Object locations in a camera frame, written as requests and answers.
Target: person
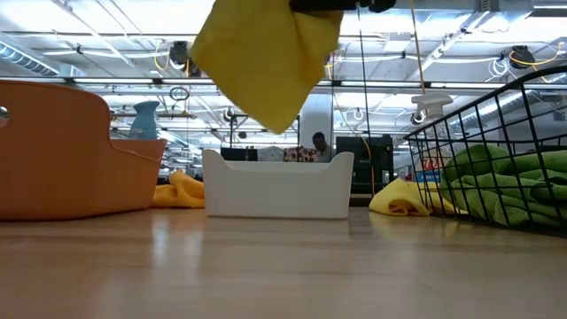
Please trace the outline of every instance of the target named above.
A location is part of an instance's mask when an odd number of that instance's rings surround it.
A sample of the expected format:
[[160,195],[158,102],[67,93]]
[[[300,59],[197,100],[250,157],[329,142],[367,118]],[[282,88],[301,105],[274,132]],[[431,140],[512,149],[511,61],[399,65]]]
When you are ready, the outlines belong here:
[[325,135],[321,132],[313,134],[313,145],[318,152],[319,162],[329,163],[332,159],[332,148],[327,145]]

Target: yellow towel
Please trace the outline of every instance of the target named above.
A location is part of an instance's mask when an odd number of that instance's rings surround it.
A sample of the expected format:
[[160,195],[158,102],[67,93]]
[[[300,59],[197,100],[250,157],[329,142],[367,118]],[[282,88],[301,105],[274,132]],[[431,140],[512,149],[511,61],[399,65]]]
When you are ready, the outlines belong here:
[[[419,189],[421,189],[422,196],[420,196],[417,183],[397,179],[374,196],[370,202],[370,209],[390,216],[429,216],[433,213],[442,214],[444,207],[446,214],[454,214],[453,204],[439,198],[436,184],[428,183],[428,188],[429,192],[421,183]],[[428,203],[427,207],[423,204],[422,198]],[[457,212],[466,214],[458,208]]]
[[216,0],[190,54],[235,105],[280,134],[324,77],[342,17],[295,13],[289,0]]
[[205,185],[180,171],[169,176],[171,185],[156,187],[152,207],[205,207]]

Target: wire mesh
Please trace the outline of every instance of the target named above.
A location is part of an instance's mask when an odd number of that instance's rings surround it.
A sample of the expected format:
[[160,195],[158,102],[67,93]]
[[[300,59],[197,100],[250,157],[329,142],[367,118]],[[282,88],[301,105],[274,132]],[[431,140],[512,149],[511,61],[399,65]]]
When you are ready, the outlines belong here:
[[434,215],[567,237],[567,90],[524,86],[566,72],[528,74],[405,136]]

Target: wooden floor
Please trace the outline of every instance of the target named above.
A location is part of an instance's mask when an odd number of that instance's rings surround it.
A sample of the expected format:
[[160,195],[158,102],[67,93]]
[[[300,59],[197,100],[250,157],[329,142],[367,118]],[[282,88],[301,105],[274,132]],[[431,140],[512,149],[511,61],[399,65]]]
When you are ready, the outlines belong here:
[[0,318],[562,318],[567,241],[353,210],[0,223]]

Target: teal vase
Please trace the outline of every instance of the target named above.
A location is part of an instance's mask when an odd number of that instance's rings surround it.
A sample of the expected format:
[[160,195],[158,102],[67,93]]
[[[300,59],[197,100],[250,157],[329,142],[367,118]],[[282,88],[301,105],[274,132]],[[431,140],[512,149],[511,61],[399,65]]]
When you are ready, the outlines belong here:
[[158,105],[158,101],[146,101],[134,105],[136,118],[130,127],[129,138],[143,140],[158,139],[158,125],[154,117]]

